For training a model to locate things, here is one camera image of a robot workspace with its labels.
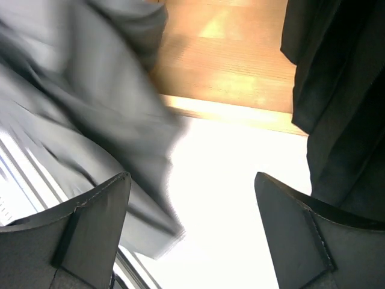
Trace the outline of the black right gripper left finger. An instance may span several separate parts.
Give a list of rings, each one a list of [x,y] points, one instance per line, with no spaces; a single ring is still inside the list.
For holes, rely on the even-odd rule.
[[[1,228],[1,288],[109,288],[131,189],[123,172]]]

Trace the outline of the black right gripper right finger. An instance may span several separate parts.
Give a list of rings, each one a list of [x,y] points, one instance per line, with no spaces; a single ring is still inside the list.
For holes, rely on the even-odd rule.
[[[300,193],[266,173],[254,180],[280,288],[384,288],[384,223]]]

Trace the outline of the grey pleated skirt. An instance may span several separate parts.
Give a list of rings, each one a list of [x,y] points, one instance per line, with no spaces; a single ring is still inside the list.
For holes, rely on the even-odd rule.
[[[149,76],[167,16],[161,2],[1,2],[1,128],[68,197],[128,172],[120,244],[150,258],[183,232],[165,191],[182,127]]]

